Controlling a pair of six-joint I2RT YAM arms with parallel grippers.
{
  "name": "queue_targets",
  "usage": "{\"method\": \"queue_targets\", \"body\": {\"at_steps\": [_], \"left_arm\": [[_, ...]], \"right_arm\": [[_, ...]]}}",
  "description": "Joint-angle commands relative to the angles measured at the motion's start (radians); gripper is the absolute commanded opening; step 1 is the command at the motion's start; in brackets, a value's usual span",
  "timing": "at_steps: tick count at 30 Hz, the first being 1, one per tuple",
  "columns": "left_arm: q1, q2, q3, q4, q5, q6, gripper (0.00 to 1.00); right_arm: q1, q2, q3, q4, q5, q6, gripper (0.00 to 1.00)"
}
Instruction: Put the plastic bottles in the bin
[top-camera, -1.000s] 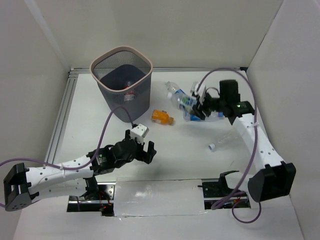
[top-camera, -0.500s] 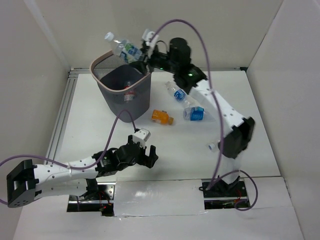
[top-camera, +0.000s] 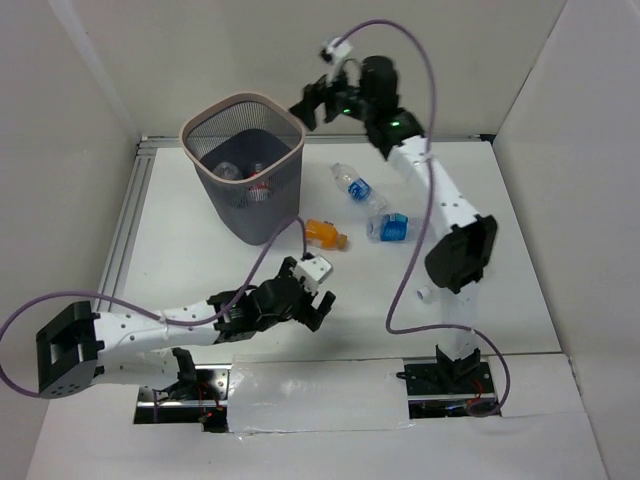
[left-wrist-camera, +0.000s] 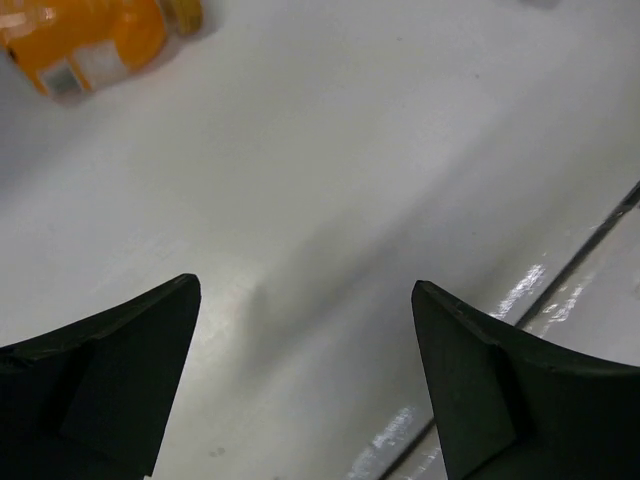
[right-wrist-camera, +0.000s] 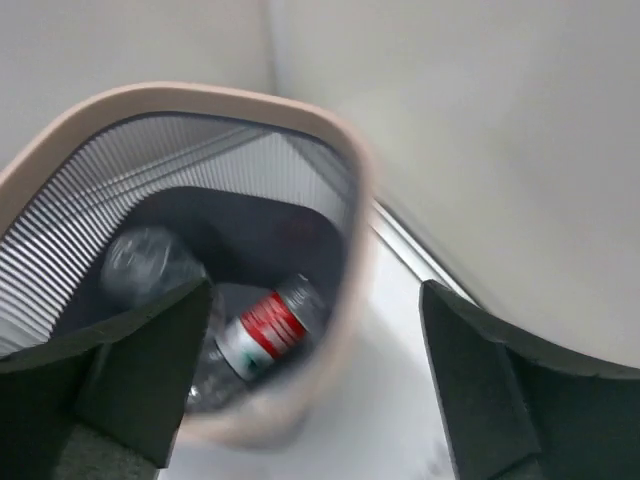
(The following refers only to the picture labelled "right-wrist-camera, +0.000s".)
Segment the red label water bottle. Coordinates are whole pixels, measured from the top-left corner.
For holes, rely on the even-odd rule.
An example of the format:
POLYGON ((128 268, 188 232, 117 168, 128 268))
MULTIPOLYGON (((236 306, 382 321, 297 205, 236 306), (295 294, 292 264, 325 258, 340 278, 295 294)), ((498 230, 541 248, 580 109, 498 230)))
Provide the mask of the red label water bottle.
POLYGON ((216 343, 234 373, 251 382, 315 339, 325 321, 321 295, 307 277, 296 274, 234 317, 216 343))

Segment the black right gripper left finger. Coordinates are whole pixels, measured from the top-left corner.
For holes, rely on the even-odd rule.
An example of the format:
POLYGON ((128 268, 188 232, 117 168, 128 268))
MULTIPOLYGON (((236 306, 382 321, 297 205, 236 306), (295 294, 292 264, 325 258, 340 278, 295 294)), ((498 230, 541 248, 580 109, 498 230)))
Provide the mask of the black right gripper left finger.
POLYGON ((167 467, 208 325, 194 281, 1 360, 4 479, 155 479, 167 467))

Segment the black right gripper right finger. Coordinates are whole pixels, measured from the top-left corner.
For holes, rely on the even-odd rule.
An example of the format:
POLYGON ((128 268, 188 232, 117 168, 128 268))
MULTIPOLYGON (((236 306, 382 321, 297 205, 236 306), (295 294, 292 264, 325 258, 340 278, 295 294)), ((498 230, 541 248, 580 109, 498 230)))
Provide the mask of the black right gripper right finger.
POLYGON ((530 334, 436 280, 419 310, 456 478, 638 478, 638 369, 530 334))

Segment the green label water bottle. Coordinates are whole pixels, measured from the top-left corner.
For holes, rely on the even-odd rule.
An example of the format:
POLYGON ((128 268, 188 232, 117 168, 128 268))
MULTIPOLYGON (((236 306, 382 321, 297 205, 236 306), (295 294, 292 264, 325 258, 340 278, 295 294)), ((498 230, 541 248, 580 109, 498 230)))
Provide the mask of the green label water bottle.
POLYGON ((195 280, 204 280, 209 287, 210 307, 202 350, 186 400, 188 415, 216 411, 244 390, 216 344, 216 337, 226 324, 222 294, 186 245, 160 227, 136 228, 121 234, 109 246, 101 269, 105 294, 124 309, 141 307, 195 280))

